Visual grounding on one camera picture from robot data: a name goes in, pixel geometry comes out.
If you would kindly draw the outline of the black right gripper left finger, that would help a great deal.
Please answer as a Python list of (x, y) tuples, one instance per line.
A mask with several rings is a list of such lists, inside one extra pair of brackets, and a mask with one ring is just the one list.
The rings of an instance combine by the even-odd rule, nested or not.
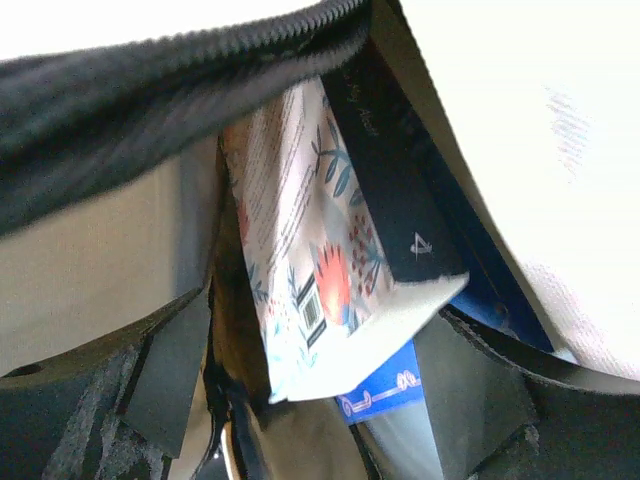
[(4, 479), (165, 479), (210, 326), (193, 290), (153, 314), (1, 378)]

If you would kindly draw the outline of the blue hardcover book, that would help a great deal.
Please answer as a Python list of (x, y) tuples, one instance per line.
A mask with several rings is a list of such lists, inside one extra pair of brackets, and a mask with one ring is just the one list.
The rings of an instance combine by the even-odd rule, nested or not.
[(538, 418), (523, 375), (452, 320), (467, 316), (511, 346), (547, 353), (549, 337), (375, 44), (324, 86), (393, 277), (469, 277), (413, 341), (444, 477), (538, 478)]

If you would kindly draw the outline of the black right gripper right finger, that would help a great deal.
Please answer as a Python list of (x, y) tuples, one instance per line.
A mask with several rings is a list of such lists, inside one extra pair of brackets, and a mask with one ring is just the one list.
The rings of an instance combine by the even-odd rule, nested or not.
[(556, 358), (453, 307), (415, 346), (445, 478), (638, 478), (637, 381)]

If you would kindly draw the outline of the floral paperback book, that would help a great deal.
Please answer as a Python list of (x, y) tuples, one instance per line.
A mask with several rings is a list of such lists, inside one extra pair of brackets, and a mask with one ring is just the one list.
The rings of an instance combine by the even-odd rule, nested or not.
[(353, 390), (466, 286), (428, 135), (373, 45), (220, 139), (271, 402)]

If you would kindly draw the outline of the beige canvas backpack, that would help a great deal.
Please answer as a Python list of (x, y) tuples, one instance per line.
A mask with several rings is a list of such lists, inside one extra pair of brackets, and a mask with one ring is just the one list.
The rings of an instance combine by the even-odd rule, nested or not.
[(207, 294), (165, 479), (447, 479), (413, 341), (270, 401), (223, 130), (373, 42), (551, 354), (639, 384), (635, 1), (6, 1), (1, 378)]

